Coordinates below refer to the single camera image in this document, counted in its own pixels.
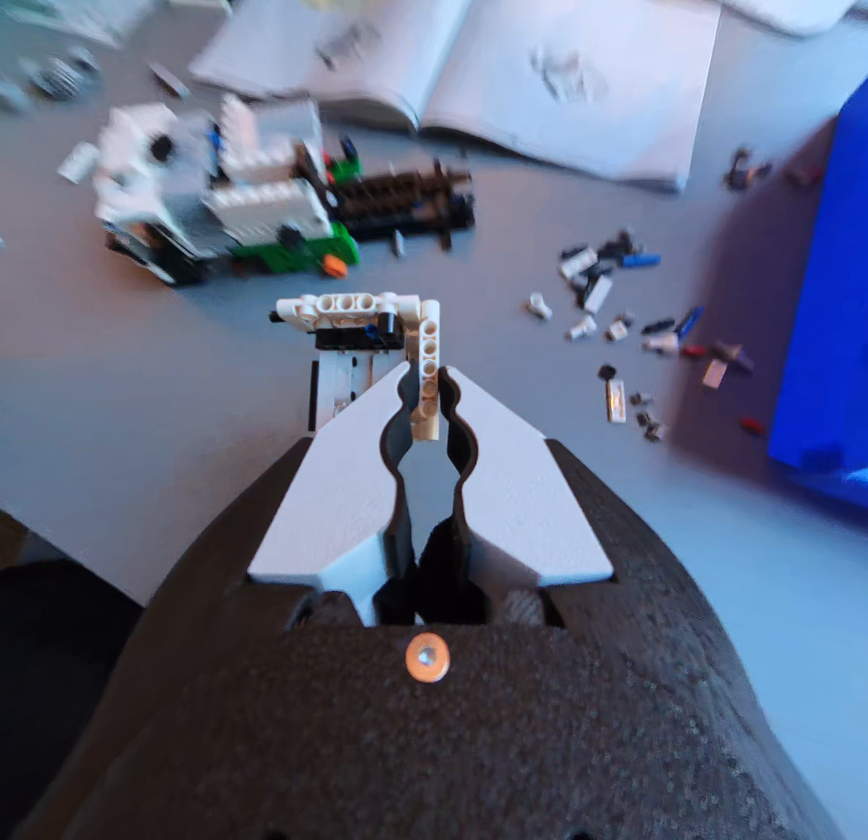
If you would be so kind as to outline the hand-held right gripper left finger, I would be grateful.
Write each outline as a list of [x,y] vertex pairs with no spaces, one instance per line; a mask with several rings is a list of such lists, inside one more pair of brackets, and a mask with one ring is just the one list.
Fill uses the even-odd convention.
[[312,437],[247,568],[251,580],[344,593],[363,625],[378,623],[375,595],[414,563],[399,465],[415,407],[416,364],[405,361]]

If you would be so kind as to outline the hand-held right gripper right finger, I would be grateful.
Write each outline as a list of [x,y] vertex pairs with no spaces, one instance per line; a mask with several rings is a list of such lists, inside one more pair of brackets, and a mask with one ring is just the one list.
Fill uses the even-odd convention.
[[552,441],[454,367],[440,369],[439,388],[458,472],[459,585],[469,582],[494,609],[515,591],[609,580],[613,564]]

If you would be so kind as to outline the white angled lego beam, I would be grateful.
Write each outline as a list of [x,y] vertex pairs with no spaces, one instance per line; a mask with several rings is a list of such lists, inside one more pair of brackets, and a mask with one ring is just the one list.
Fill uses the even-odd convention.
[[440,303],[429,299],[420,304],[418,328],[408,337],[408,356],[419,372],[418,405],[410,423],[414,442],[439,439]]

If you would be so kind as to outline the white lego panel assembly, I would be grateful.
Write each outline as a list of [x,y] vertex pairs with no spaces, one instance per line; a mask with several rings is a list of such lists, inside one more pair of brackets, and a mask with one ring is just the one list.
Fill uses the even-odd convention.
[[417,365],[408,356],[408,337],[418,328],[422,302],[416,295],[347,292],[306,294],[276,303],[270,320],[311,336],[317,350],[311,364],[310,433],[402,362]]

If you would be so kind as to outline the pile of small lego parts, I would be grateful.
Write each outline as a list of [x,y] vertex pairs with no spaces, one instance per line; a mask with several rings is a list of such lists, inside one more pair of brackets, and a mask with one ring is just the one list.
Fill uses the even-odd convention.
[[[820,185],[826,174],[825,153],[822,158],[796,157],[774,178],[775,184],[790,184],[800,192],[810,191]],[[755,164],[752,152],[740,148],[733,153],[730,169],[723,178],[726,189],[747,192],[755,183],[764,180],[774,171],[774,162]],[[740,296],[754,291],[755,280],[765,270],[765,265],[751,262],[749,268],[741,264],[746,258],[745,245],[753,242],[760,232],[760,223],[750,226],[746,219],[743,204],[734,208],[735,218],[717,235],[712,256],[715,262],[724,262],[728,273],[735,276],[736,282],[745,282]],[[566,332],[566,340],[575,342],[592,335],[597,329],[595,316],[611,290],[612,274],[616,270],[643,269],[660,264],[659,253],[647,252],[635,243],[635,235],[630,229],[621,230],[614,240],[598,250],[580,245],[564,251],[560,256],[559,272],[565,283],[576,293],[577,306],[581,310],[580,320]],[[753,360],[745,353],[743,344],[708,342],[689,343],[689,337],[699,323],[704,311],[703,306],[691,307],[682,317],[667,316],[655,320],[642,328],[640,333],[642,349],[647,354],[677,356],[692,361],[706,361],[708,366],[703,372],[703,390],[719,390],[726,374],[743,375],[754,373]],[[642,435],[650,442],[660,442],[665,434],[664,422],[657,421],[649,412],[654,399],[641,391],[627,396],[623,383],[616,378],[615,369],[603,366],[598,374],[605,382],[608,420],[612,423],[626,421],[627,409],[636,413]]]

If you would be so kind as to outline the white green lego truck model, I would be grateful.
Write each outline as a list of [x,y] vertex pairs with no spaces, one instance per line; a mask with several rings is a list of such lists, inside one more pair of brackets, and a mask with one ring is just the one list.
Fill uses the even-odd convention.
[[323,146],[311,99],[254,105],[233,94],[214,117],[154,102],[113,108],[96,146],[94,215],[106,246],[169,287],[206,281],[220,260],[341,278],[359,244],[453,234],[476,224],[466,171],[364,176],[349,137]]

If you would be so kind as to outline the grey lego beam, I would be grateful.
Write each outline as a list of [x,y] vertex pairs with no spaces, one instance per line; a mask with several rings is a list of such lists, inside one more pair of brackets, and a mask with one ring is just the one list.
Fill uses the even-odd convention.
[[146,68],[156,86],[168,98],[177,101],[190,101],[191,91],[188,85],[168,68],[156,62],[147,63]]

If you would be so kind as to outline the blue plastic bin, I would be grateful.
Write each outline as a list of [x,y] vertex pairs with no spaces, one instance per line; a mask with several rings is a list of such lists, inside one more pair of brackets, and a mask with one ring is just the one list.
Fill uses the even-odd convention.
[[867,81],[840,109],[767,453],[867,505]]

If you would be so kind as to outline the open instruction booklet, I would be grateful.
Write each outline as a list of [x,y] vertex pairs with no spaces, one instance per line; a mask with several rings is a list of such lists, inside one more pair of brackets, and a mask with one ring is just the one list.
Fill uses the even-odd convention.
[[678,190],[720,15],[710,0],[235,0],[189,72]]

